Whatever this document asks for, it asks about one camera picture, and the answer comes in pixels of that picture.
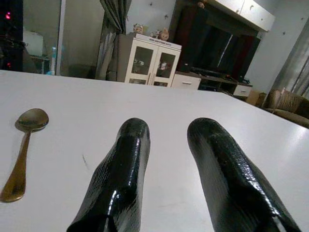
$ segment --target gold spoon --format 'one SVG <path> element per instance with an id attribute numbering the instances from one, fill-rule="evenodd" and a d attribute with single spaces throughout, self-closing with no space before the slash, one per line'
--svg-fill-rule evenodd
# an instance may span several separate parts
<path id="1" fill-rule="evenodd" d="M 24 196 L 26 189 L 26 159 L 30 135 L 32 132 L 45 128 L 48 121 L 48 115 L 42 109 L 28 110 L 16 121 L 16 128 L 25 133 L 24 142 L 13 171 L 1 192 L 0 201 L 15 202 Z"/>

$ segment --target tv cabinet drawer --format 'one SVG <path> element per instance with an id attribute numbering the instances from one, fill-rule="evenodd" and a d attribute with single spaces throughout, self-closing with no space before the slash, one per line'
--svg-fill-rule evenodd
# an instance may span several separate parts
<path id="1" fill-rule="evenodd" d="M 175 74 L 172 88 L 198 89 L 201 78 Z"/>
<path id="2" fill-rule="evenodd" d="M 239 96 L 239 97 L 248 97 L 251 89 L 252 89 L 252 87 L 250 87 L 250 86 L 237 85 L 233 95 Z"/>

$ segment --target white overhead cabinet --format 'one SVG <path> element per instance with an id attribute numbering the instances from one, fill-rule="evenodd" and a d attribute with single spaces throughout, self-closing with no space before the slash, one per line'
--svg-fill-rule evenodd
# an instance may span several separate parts
<path id="1" fill-rule="evenodd" d="M 125 47 L 130 45 L 131 50 L 125 50 Z M 120 38 L 117 80 L 125 83 L 170 87 L 180 49 L 180 45 L 144 35 L 123 36 Z"/>
<path id="2" fill-rule="evenodd" d="M 209 4 L 258 31 L 269 31 L 275 16 L 253 0 L 209 0 Z"/>

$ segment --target spoon handle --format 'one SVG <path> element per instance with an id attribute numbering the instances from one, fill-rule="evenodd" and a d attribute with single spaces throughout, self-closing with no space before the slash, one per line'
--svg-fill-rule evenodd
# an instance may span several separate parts
<path id="1" fill-rule="evenodd" d="M 19 156 L 17 158 L 16 164 L 13 171 L 6 182 L 1 195 L 1 202 L 15 202 L 21 199 L 25 194 L 26 189 L 26 160 L 27 160 L 27 150 L 29 145 L 31 132 L 27 132 L 24 137 L 24 142 L 22 144 Z"/>

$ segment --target glass cabinet door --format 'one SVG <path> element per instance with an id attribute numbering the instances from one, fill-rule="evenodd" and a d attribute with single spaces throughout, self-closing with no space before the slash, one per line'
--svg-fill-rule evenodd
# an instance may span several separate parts
<path id="1" fill-rule="evenodd" d="M 156 63 L 154 65 L 155 75 L 152 84 L 155 86 L 170 87 L 173 80 L 180 51 L 159 47 Z"/>
<path id="2" fill-rule="evenodd" d="M 158 46 L 133 40 L 126 71 L 126 83 L 148 84 L 154 70 Z"/>

